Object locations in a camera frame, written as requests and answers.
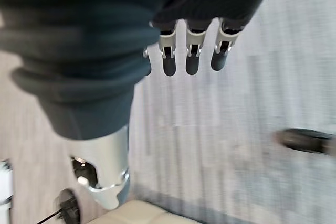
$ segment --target silver metal joint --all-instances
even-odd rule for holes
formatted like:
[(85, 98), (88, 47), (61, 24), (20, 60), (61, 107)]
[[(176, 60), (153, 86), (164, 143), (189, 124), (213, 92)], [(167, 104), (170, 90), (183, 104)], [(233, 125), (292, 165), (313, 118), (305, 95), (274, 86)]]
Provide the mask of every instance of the silver metal joint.
[(130, 173), (128, 126), (108, 136), (91, 140), (67, 140), (77, 182), (106, 209), (115, 209), (126, 200)]
[(147, 50), (147, 47), (143, 49), (143, 51), (142, 51), (142, 56), (143, 56), (144, 58), (148, 58), (148, 50)]

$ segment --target metal bracket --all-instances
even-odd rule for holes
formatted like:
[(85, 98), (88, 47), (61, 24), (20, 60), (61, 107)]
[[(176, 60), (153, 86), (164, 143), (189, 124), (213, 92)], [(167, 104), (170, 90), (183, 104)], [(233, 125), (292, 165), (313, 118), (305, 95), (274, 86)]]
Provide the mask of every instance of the metal bracket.
[(170, 58), (175, 58), (175, 50), (176, 50), (176, 28), (174, 31), (169, 35), (160, 35), (159, 40), (159, 48), (162, 55), (162, 58), (167, 58), (165, 48), (170, 48)]
[(229, 46), (228, 46), (228, 51), (231, 50), (231, 47), (235, 44), (238, 36), (240, 35), (241, 31), (236, 33), (236, 34), (226, 34), (223, 30), (222, 30), (222, 23), (224, 22), (224, 19), (221, 18), (220, 19), (220, 23), (219, 23), (219, 28), (218, 28), (218, 33), (217, 33), (217, 37), (216, 37), (216, 44), (215, 44), (215, 52), (217, 54), (220, 53), (220, 47), (222, 45), (222, 42), (229, 42)]
[(186, 41), (186, 47), (187, 47), (187, 56), (192, 56), (192, 45), (197, 45), (197, 54), (196, 57), (199, 57), (201, 54), (201, 50), (203, 47), (203, 42), (205, 38), (206, 30), (201, 33), (193, 33), (189, 29), (187, 29), (187, 41)]

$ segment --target gray carpet floor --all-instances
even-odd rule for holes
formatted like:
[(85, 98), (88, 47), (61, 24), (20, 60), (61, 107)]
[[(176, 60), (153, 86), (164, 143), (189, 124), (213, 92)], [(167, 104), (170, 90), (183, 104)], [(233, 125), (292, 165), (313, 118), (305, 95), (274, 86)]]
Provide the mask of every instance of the gray carpet floor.
[[(131, 116), (132, 197), (209, 224), (334, 223), (336, 159), (286, 149), (275, 134), (336, 133), (335, 17), (336, 0), (265, 0), (220, 72), (210, 67), (214, 20), (193, 77), (183, 21), (175, 76), (164, 75), (151, 46), (153, 70), (136, 87)], [(73, 187), (86, 223), (104, 210), (76, 185), (35, 98), (10, 81), (18, 64), (1, 53), (0, 158), (14, 167), (13, 221), (37, 223)]]

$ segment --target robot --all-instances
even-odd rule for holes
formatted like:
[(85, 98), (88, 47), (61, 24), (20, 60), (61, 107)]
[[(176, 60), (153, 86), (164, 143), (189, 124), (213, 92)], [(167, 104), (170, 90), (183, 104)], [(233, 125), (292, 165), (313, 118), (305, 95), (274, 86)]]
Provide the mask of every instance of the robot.
[(0, 49), (21, 57), (12, 78), (65, 138), (78, 183), (115, 209), (130, 186), (128, 125), (134, 85), (151, 72), (147, 46), (159, 43), (164, 73), (174, 75), (176, 21), (184, 19), (185, 70), (194, 75), (219, 18), (210, 63), (219, 71), (261, 1), (0, 0)]

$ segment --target beige cushion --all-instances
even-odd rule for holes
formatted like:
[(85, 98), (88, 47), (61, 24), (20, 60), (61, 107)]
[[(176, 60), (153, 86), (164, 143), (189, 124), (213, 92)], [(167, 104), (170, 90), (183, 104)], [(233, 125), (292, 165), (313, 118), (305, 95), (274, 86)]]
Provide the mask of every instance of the beige cushion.
[(132, 200), (89, 224), (197, 224), (147, 202)]

